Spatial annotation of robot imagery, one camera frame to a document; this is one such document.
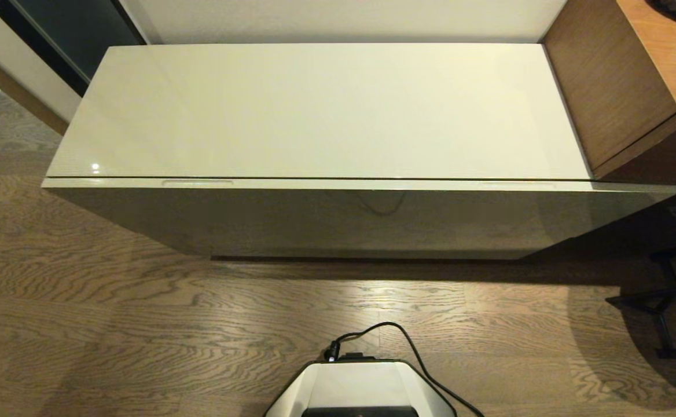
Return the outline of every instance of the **white device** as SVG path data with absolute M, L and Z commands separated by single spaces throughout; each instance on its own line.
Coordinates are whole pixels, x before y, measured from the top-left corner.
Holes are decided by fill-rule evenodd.
M 362 353 L 339 356 L 342 341 L 360 338 L 384 325 L 402 332 L 422 375 L 405 361 L 375 359 Z M 332 341 L 323 356 L 325 361 L 308 363 L 292 378 L 264 417 L 456 417 L 456 410 L 439 389 L 477 417 L 484 417 L 433 379 L 410 335 L 397 323 L 384 321 L 363 332 L 346 333 Z

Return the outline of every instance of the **wooden floor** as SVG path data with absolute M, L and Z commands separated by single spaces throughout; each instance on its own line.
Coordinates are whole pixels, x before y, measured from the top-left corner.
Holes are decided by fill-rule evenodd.
M 261 415 L 330 340 L 396 320 L 488 416 L 676 416 L 650 320 L 603 301 L 662 285 L 613 231 L 513 263 L 209 261 L 41 190 L 59 142 L 0 97 L 0 415 Z M 387 328 L 343 349 L 410 358 Z

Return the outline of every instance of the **black chair leg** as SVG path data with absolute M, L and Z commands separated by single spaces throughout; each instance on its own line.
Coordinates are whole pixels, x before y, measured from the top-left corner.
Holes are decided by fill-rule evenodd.
M 664 276 L 671 280 L 675 287 L 605 299 L 608 303 L 618 308 L 627 306 L 652 315 L 655 319 L 655 328 L 660 337 L 661 344 L 661 348 L 656 349 L 656 354 L 661 359 L 676 359 L 676 348 L 670 336 L 667 320 L 664 318 L 664 311 L 666 311 L 676 297 L 676 275 L 671 263 L 671 259 L 674 257 L 676 257 L 676 248 L 651 254 L 650 259 L 660 263 Z M 655 299 L 660 299 L 660 302 L 655 307 L 650 307 L 648 303 L 653 302 Z

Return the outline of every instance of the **black object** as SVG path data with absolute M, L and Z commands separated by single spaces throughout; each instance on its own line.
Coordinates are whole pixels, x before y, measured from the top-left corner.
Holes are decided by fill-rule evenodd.
M 142 37 L 142 34 L 140 34 L 140 31 L 137 30 L 137 26 L 135 26 L 134 22 L 132 22 L 132 18 L 130 15 L 127 14 L 127 11 L 124 9 L 122 3 L 119 2 L 119 0 L 110 0 L 111 5 L 116 9 L 116 12 L 119 13 L 119 17 L 122 18 L 124 21 L 124 24 L 130 29 L 130 33 L 132 36 L 137 39 L 137 42 L 140 45 L 147 45 L 148 43 L 146 42 L 145 38 Z
M 302 417 L 418 417 L 413 407 L 309 408 Z
M 338 358 L 338 361 L 378 362 L 379 360 L 375 356 L 364 356 L 361 352 L 349 352 Z
M 671 259 L 676 257 L 676 248 L 659 251 L 658 253 L 651 254 L 649 257 L 660 264 L 664 276 L 668 277 L 674 287 L 667 288 L 666 290 L 611 297 L 605 300 L 616 306 L 616 308 L 627 306 L 651 314 L 655 318 L 657 334 L 660 336 L 660 343 L 662 344 L 660 349 L 656 349 L 658 358 L 676 359 L 676 348 L 670 337 L 667 320 L 664 319 L 664 311 L 676 298 L 676 274 L 671 262 Z M 649 306 L 648 303 L 653 303 L 655 299 L 660 299 L 660 301 L 654 307 Z
M 430 373 L 428 373 L 428 370 L 425 367 L 425 364 L 423 364 L 423 360 L 420 359 L 420 353 L 418 352 L 418 349 L 415 347 L 415 343 L 413 343 L 413 339 L 410 338 L 410 335 L 407 334 L 407 331 L 405 329 L 397 324 L 396 322 L 393 321 L 383 321 L 382 323 L 378 323 L 373 325 L 372 327 L 367 328 L 363 332 L 352 332 L 352 333 L 346 333 L 345 335 L 342 335 L 336 340 L 332 341 L 330 343 L 330 347 L 325 351 L 324 356 L 327 361 L 336 361 L 338 359 L 338 353 L 340 353 L 340 344 L 342 341 L 345 340 L 354 340 L 357 338 L 360 338 L 361 336 L 364 336 L 366 333 L 377 329 L 378 327 L 382 327 L 383 325 L 391 325 L 392 327 L 396 327 L 402 332 L 402 335 L 405 336 L 405 339 L 407 339 L 407 343 L 410 344 L 410 348 L 413 349 L 413 353 L 415 354 L 415 358 L 418 360 L 418 364 L 420 365 L 420 369 L 423 371 L 425 374 L 425 377 L 428 378 L 430 382 L 432 382 L 434 385 L 438 386 L 438 388 L 441 388 L 444 392 L 449 394 L 449 396 L 452 396 L 455 400 L 459 401 L 462 403 L 465 407 L 471 410 L 477 417 L 484 417 L 484 414 L 482 414 L 481 411 L 479 411 L 475 406 L 473 406 L 471 403 L 467 402 L 464 398 L 458 396 L 454 391 L 449 390 L 449 388 L 446 388 L 443 386 L 440 382 L 436 381 L 434 377 L 431 376 Z
M 81 97 L 89 88 L 89 83 L 60 55 L 60 52 L 35 29 L 32 24 L 21 15 L 21 12 L 12 5 L 10 0 L 0 0 L 0 18 L 12 28 L 42 61 L 63 79 L 73 91 Z

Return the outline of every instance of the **white wall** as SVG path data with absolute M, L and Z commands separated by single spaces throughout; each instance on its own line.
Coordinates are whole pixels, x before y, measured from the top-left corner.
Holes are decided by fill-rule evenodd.
M 566 0 L 122 0 L 151 43 L 528 42 Z
M 0 18 L 0 67 L 66 121 L 81 101 L 55 72 Z

